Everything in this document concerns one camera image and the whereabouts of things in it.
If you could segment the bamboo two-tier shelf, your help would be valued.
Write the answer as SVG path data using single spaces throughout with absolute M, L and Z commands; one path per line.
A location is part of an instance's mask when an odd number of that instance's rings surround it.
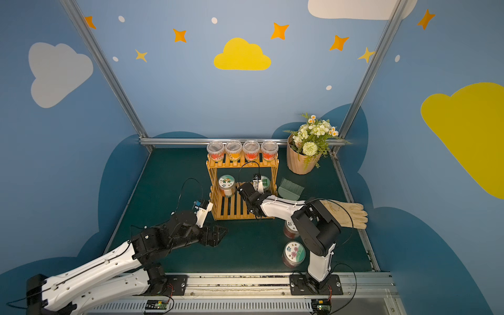
M 214 161 L 210 154 L 208 154 L 206 165 L 211 179 L 211 193 L 209 196 L 211 202 L 214 204 L 212 214 L 215 220 L 255 219 L 255 216 L 248 212 L 248 208 L 241 196 L 236 193 L 236 187 L 242 184 L 241 181 L 236 182 L 232 186 L 233 194 L 231 196 L 224 195 L 223 190 L 219 186 L 219 169 L 237 169 L 238 171 L 243 168 L 255 169 L 255 173 L 262 175 L 266 175 L 267 171 L 270 171 L 270 192 L 275 196 L 278 195 L 276 185 L 279 167 L 278 154 L 275 154 L 273 160 L 265 160 L 260 152 L 259 157 L 253 163 L 249 163 L 246 160 L 243 152 L 240 154 L 238 161 L 229 160 L 226 154 L 223 155 L 222 160 Z

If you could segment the large jar orange flower lid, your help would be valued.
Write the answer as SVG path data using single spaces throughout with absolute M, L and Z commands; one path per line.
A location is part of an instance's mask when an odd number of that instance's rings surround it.
M 236 181 L 232 175 L 223 175 L 218 180 L 220 192 L 223 196 L 231 197 L 235 193 Z

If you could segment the small clear jar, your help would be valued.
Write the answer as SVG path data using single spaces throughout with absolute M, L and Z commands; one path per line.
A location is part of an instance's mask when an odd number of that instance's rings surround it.
M 261 152 L 264 161 L 273 161 L 277 157 L 278 144 L 274 141 L 268 140 L 261 144 Z
M 225 145 L 221 141 L 211 141 L 207 145 L 207 153 L 212 161 L 220 162 L 224 159 Z
M 242 150 L 247 161 L 255 161 L 259 157 L 261 146 L 256 140 L 247 140 L 243 144 Z
M 237 140 L 228 141 L 225 145 L 225 151 L 229 161 L 239 161 L 242 154 L 242 143 Z

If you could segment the large jar green leaf lid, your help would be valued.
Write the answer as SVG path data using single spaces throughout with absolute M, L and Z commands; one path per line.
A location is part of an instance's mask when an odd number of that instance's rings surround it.
M 264 179 L 264 184 L 265 184 L 265 192 L 270 192 L 271 189 L 271 182 L 270 179 L 266 176 L 263 175 Z

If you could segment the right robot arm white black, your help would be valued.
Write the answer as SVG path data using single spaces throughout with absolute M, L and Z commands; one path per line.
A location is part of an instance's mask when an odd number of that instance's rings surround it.
M 331 261 L 341 225 L 319 200 L 290 201 L 260 193 L 250 182 L 237 188 L 247 210 L 256 217 L 274 217 L 294 224 L 304 246 L 310 251 L 307 282 L 324 286 L 332 271 Z

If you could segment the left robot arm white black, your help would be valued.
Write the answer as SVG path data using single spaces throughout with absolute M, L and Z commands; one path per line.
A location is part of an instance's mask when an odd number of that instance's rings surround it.
M 91 308 L 132 295 L 170 295 L 160 260 L 192 244 L 215 247 L 227 228 L 205 226 L 196 213 L 183 211 L 143 229 L 111 252 L 76 269 L 27 281 L 27 314 L 83 314 Z

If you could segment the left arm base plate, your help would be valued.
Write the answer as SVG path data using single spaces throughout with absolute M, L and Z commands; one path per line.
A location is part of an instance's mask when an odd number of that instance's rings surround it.
M 146 294 L 166 297 L 183 296 L 186 291 L 188 276 L 185 274 L 165 275 L 156 279 Z

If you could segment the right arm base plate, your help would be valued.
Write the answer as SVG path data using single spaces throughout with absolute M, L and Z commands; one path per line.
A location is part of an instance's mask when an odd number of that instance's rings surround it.
M 337 274 L 331 274 L 322 283 L 301 273 L 289 275 L 289 285 L 292 295 L 343 295 L 343 285 Z

